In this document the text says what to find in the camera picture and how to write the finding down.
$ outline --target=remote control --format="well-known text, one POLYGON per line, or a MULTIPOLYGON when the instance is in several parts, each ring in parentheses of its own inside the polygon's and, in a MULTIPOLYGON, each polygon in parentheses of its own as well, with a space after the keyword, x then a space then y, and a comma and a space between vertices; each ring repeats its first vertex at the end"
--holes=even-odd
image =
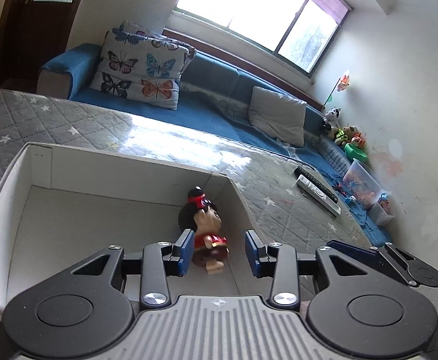
POLYGON ((318 202, 326 207, 335 216, 340 215, 340 207, 335 204, 330 198, 328 198, 318 187, 316 187, 311 181, 307 180, 304 175, 300 175, 297 179, 297 185, 304 188, 310 193, 318 202))
POLYGON ((300 175, 304 175, 307 180, 312 181, 316 187, 319 188, 325 195, 332 200, 334 203, 337 203, 337 196, 324 184, 322 184, 318 179, 316 179, 313 175, 311 175, 307 170, 305 170, 301 165, 297 166, 296 170, 294 170, 294 175, 299 177, 300 175))

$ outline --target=gray blanket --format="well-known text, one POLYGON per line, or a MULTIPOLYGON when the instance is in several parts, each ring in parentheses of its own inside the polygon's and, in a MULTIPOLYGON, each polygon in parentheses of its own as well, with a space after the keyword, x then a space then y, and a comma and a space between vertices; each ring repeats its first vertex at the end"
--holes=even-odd
MULTIPOLYGON (((295 185, 294 160, 242 143, 93 105, 0 90, 0 178, 27 142, 116 151, 224 173, 270 240, 301 253, 314 253, 331 239, 370 246, 341 200, 342 215, 335 218, 295 185)), ((303 299, 312 298, 310 281, 302 281, 301 289, 303 299)))

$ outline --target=cow plush toy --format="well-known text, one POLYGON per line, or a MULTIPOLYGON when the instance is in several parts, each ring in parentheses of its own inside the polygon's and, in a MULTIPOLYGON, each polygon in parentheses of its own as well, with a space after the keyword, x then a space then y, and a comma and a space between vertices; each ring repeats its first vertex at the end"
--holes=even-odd
POLYGON ((331 108, 329 111, 325 113, 324 123, 327 125, 330 124, 331 127, 339 127, 337 123, 337 119, 339 117, 340 108, 331 108))

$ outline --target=window frame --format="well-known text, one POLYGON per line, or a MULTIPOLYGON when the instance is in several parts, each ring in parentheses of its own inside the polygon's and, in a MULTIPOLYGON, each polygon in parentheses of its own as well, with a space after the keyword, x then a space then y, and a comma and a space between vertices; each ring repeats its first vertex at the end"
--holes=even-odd
POLYGON ((344 4, 344 6, 347 8, 347 13, 345 14, 345 16, 342 18, 342 21, 340 23, 337 24, 336 30, 333 32, 333 34, 331 35, 331 37, 329 38, 327 44, 325 45, 324 49, 322 50, 321 54, 319 55, 318 59, 316 59, 316 61, 314 62, 314 65, 311 68, 310 72, 307 72, 306 70, 304 70, 302 67, 300 67, 299 65, 295 64, 294 62, 292 62, 291 60, 285 58, 284 56, 279 54, 279 50, 282 47, 282 45, 284 44, 285 40, 287 39, 287 37, 289 36, 290 32, 292 31, 294 25, 296 24, 297 20, 299 19, 299 16, 301 15, 302 11, 304 10, 305 6, 307 5, 307 3, 311 1, 311 0, 304 0, 304 2, 302 3, 301 7, 299 8, 299 10, 296 12, 294 19, 292 19, 292 22, 290 23, 290 25, 288 26, 287 30, 285 30, 284 35, 282 36, 279 44, 277 45, 275 50, 269 50, 267 47, 264 47, 263 45, 255 42, 254 40, 239 34, 238 32, 235 32, 234 30, 231 30, 229 28, 230 23, 232 22, 232 19, 229 21, 227 26, 223 26, 220 25, 218 23, 215 23, 212 20, 207 19, 206 17, 203 16, 199 16, 194 14, 193 12, 189 12, 186 11, 184 9, 178 8, 177 7, 177 3, 179 2, 179 0, 176 1, 176 4, 174 5, 174 9, 173 11, 175 12, 179 12, 183 15, 186 16, 190 16, 193 17, 194 19, 203 21, 204 23, 210 24, 214 27, 217 27, 225 32, 230 33, 231 35, 234 35, 238 38, 241 38, 242 40, 245 40, 246 42, 249 42, 251 44, 253 44, 256 47, 259 47, 261 50, 267 52, 268 54, 273 55, 274 57, 276 57, 277 59, 279 59, 282 62, 285 62, 286 64, 290 65, 291 67, 293 67, 294 69, 296 69, 297 71, 299 71, 302 75, 306 76, 307 78, 311 78, 311 76, 314 74, 314 72, 316 71, 316 69, 318 68, 319 64, 322 62, 322 60, 324 59, 327 51, 329 50, 330 46, 332 45, 332 43, 334 42, 335 38, 337 37, 337 34, 339 33, 340 29, 342 28, 342 26, 344 25, 345 21, 347 20, 347 18, 349 17, 350 13, 353 11, 353 8, 347 4, 344 0, 340 0, 342 2, 342 4, 344 4))

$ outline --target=doll figurine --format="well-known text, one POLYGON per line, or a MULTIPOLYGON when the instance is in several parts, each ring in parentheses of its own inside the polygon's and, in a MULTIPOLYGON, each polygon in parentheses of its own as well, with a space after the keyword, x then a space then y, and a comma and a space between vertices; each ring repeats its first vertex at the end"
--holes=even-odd
POLYGON ((192 262, 205 266, 208 274, 222 272, 229 256, 227 240, 219 236, 222 221, 217 214, 217 207, 205 198, 204 192, 195 187, 187 194, 187 204, 179 211, 181 231, 194 231, 194 254, 192 262))

